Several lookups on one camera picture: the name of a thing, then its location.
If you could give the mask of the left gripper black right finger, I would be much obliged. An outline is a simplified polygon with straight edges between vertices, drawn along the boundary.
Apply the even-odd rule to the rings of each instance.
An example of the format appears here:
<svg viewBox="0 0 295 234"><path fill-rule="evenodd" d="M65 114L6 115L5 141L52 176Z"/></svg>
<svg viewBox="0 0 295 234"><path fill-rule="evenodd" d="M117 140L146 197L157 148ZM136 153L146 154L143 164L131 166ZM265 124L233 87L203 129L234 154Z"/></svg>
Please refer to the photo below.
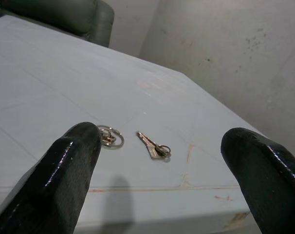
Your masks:
<svg viewBox="0 0 295 234"><path fill-rule="evenodd" d="M221 154L262 234L295 234L295 157L245 128L232 128Z"/></svg>

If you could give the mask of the white folding table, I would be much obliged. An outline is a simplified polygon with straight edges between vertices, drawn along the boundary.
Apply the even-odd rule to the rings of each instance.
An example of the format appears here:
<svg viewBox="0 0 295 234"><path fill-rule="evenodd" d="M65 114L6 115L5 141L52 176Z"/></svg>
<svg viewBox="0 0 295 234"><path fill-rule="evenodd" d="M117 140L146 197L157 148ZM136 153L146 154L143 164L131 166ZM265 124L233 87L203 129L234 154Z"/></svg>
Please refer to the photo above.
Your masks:
<svg viewBox="0 0 295 234"><path fill-rule="evenodd" d="M182 73L12 16L0 18L0 204L68 129L118 130L103 148L76 234L243 233L256 223L221 156L250 128ZM171 149L152 160L140 131Z"/></svg>

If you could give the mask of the dark green leather sofa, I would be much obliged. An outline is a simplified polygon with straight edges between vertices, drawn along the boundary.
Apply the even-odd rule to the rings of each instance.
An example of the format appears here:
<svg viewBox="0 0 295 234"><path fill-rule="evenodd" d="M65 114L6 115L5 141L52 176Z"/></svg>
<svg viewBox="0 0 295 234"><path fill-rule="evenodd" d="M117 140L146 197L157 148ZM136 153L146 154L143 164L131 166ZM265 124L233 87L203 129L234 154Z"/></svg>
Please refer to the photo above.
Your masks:
<svg viewBox="0 0 295 234"><path fill-rule="evenodd" d="M14 16L109 47L114 10L104 0L0 0L0 17Z"/></svg>

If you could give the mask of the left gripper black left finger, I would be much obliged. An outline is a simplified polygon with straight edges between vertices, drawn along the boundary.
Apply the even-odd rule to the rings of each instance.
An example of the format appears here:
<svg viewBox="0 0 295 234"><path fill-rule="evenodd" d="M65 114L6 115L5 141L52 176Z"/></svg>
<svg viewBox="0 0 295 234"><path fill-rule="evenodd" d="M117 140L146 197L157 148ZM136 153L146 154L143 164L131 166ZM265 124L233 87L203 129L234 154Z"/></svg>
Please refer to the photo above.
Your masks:
<svg viewBox="0 0 295 234"><path fill-rule="evenodd" d="M0 234L73 234L101 150L90 122L58 138L0 205Z"/></svg>

